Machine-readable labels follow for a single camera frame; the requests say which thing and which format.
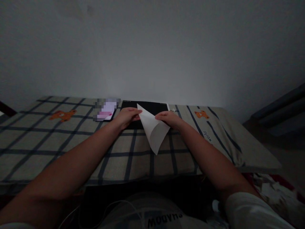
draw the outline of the forearm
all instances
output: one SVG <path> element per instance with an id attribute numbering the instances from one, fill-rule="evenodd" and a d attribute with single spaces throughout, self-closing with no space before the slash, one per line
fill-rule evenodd
<path id="1" fill-rule="evenodd" d="M 223 200 L 238 191 L 259 196 L 234 165 L 190 125 L 184 122 L 179 131 L 201 171 L 220 192 Z"/>
<path id="2" fill-rule="evenodd" d="M 40 173 L 20 194 L 61 200 L 69 197 L 93 173 L 120 133 L 112 121 Z"/>

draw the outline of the shirt sleeve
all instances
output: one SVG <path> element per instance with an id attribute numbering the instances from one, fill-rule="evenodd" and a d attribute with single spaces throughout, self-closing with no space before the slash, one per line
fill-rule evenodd
<path id="1" fill-rule="evenodd" d="M 231 228 L 294 228 L 262 199 L 246 192 L 229 196 L 225 211 Z"/>

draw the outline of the checkered bedding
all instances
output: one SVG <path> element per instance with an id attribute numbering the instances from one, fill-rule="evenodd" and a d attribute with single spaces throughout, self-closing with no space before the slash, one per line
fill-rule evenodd
<path id="1" fill-rule="evenodd" d="M 107 122 L 93 121 L 96 99 L 43 97 L 0 126 L 0 182 L 27 184 L 58 157 Z M 280 163 L 222 108 L 170 105 L 219 149 L 236 167 L 248 172 L 279 169 Z M 56 111 L 76 110 L 70 119 L 49 120 Z M 204 116 L 196 112 L 205 112 Z M 124 130 L 87 181 L 87 185 L 116 184 L 151 177 L 201 174 L 180 134 L 170 130 L 158 155 L 150 149 L 144 130 Z"/>

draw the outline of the person's right hand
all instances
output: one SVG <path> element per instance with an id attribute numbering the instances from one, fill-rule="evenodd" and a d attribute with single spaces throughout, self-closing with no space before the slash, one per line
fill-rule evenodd
<path id="1" fill-rule="evenodd" d="M 185 123 L 181 118 L 172 111 L 162 111 L 155 116 L 155 119 L 164 121 L 170 127 L 179 130 L 179 127 Z"/>

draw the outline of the pixelated area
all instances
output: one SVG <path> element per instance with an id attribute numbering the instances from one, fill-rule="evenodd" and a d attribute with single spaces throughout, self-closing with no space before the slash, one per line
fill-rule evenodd
<path id="1" fill-rule="evenodd" d="M 94 105 L 93 121 L 110 120 L 121 99 L 97 99 Z"/>

